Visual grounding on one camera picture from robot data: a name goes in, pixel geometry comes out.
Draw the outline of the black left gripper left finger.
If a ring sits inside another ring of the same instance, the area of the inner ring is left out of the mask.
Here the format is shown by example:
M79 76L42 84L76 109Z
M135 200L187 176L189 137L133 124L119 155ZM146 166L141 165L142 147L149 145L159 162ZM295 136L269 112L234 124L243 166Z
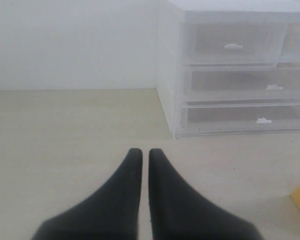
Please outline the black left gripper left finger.
M143 153L131 148L113 175L91 196L47 219L34 240L136 240Z

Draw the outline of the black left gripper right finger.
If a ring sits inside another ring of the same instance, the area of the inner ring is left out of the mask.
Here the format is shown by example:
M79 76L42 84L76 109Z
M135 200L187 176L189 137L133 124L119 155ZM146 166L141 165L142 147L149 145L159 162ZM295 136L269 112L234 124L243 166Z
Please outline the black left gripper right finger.
M249 221L215 205L191 187L162 149L148 157L148 197L155 240L261 240Z

